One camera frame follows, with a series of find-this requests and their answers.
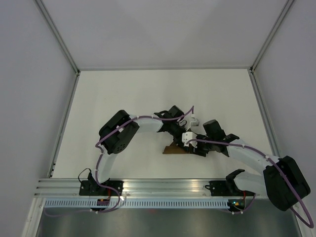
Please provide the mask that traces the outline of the brown cloth napkin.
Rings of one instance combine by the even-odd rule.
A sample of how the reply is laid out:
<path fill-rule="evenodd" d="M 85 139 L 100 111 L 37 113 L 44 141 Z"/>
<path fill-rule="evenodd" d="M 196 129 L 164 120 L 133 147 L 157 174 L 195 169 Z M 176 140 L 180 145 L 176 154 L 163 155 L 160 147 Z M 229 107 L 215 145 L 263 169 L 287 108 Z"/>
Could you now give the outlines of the brown cloth napkin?
<path fill-rule="evenodd" d="M 185 155 L 185 154 L 193 154 L 195 151 L 195 147 L 190 143 L 176 143 L 172 142 L 169 146 L 165 146 L 163 150 L 164 155 Z"/>

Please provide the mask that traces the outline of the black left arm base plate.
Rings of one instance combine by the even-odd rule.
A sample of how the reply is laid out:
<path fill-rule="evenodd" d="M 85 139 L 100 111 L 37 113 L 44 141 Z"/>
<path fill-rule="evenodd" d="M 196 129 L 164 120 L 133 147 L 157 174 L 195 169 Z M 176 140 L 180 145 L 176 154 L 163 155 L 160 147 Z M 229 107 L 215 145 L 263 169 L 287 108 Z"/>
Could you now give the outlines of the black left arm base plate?
<path fill-rule="evenodd" d="M 123 191 L 123 181 L 121 180 L 108 180 L 102 183 L 103 186 L 111 187 L 112 189 L 104 188 L 95 182 L 92 181 L 82 181 L 80 184 L 79 195 L 80 196 L 114 196 L 117 197 L 118 194 L 113 190 L 117 190 L 117 192 L 121 195 Z"/>

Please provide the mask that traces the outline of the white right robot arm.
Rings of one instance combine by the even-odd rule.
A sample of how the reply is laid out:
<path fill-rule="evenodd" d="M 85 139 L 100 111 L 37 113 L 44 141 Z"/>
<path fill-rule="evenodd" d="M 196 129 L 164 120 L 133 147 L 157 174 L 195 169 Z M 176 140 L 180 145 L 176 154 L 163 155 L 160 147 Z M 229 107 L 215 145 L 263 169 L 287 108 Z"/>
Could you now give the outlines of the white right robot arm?
<path fill-rule="evenodd" d="M 296 161 L 290 157 L 266 154 L 234 134 L 225 134 L 217 120 L 203 125 L 206 135 L 183 135 L 185 146 L 203 155 L 222 153 L 247 165 L 257 173 L 237 169 L 226 176 L 225 188 L 231 195 L 243 191 L 267 196 L 279 210 L 286 211 L 311 192 Z"/>

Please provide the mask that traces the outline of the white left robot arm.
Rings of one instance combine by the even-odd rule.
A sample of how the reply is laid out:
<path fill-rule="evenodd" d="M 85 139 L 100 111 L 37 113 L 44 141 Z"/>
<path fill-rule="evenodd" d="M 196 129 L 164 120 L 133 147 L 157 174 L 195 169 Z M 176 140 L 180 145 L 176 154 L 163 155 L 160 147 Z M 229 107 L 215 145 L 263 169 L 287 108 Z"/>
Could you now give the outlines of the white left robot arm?
<path fill-rule="evenodd" d="M 132 138 L 137 133 L 144 132 L 168 132 L 177 143 L 182 143 L 182 134 L 186 132 L 186 129 L 180 125 L 180 121 L 193 112 L 194 107 L 191 107 L 188 112 L 183 113 L 175 105 L 168 111 L 145 116 L 133 116 L 125 110 L 116 112 L 99 130 L 100 139 L 95 147 L 100 150 L 101 154 L 94 174 L 89 173 L 88 175 L 90 189 L 98 196 L 107 192 L 108 178 L 101 178 L 101 172 L 99 171 L 104 154 L 108 155 L 106 161 L 109 162 L 105 167 L 111 169 L 117 155 L 127 148 Z"/>

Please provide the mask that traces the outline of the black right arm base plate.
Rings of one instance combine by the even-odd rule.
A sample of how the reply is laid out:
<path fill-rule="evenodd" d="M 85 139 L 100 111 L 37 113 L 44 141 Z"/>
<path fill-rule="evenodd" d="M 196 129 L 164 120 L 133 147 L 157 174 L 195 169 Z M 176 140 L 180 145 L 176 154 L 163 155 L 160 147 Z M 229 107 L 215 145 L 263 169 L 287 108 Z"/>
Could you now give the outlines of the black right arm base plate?
<path fill-rule="evenodd" d="M 240 191 L 236 188 L 230 189 L 224 180 L 209 181 L 204 186 L 210 191 L 212 197 L 253 197 L 254 193 L 250 191 Z"/>

